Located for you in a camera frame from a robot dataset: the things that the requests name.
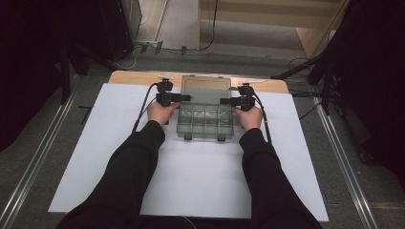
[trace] black jacket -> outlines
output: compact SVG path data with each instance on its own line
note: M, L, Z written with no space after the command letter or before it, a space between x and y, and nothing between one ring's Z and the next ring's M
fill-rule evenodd
M142 227L140 207L163 141L164 131L156 121L149 121L140 132L132 133L111 156L94 191L56 228ZM262 132L249 130L240 144L245 152L242 166L252 195L250 228L321 228L295 194L273 146L265 142ZM176 228L169 224L167 228Z

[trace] black sleeve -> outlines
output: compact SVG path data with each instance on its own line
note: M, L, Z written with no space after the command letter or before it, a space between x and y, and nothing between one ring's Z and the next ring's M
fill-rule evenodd
M149 121L132 133L111 156L89 197L56 228L124 228L138 223L143 195L155 172L164 131Z
M247 131L239 143L244 149L242 166L252 195L251 228L322 228L295 194L262 131Z

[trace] black device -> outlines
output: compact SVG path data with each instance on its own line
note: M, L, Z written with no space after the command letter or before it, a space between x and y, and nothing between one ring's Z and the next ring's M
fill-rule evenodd
M242 87L238 87L239 97L221 98L220 104L228 104L231 107L241 106L241 110L248 112L255 105L255 95L252 87L248 83L244 83Z
M132 34L138 31L137 24L128 19L128 3L124 0L70 2L71 28L75 43L101 58L118 61L133 49Z
M168 78L163 78L161 83L158 83L158 94L156 94L156 101L162 107L168 107L172 102L190 101L191 95L173 94L170 93L173 89L173 83Z

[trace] white sheet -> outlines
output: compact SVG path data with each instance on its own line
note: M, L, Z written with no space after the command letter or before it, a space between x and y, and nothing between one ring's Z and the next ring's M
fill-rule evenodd
M131 133L147 86L105 84L57 188L50 212L69 212L93 191L114 150ZM320 221L328 215L307 143L290 94L258 93L266 109L271 139L294 190ZM193 139L176 134L178 114L164 126L157 170L141 208L143 215L250 218L250 193L242 171L244 133L232 140ZM139 128L146 123L146 115Z

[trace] plastic box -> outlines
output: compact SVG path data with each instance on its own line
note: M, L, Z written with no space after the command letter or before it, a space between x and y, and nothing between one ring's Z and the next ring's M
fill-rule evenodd
M221 98L229 98L230 78L184 75L181 94L191 95L182 102L177 133L186 140L213 138L225 141L233 137L233 115L229 105L220 105Z

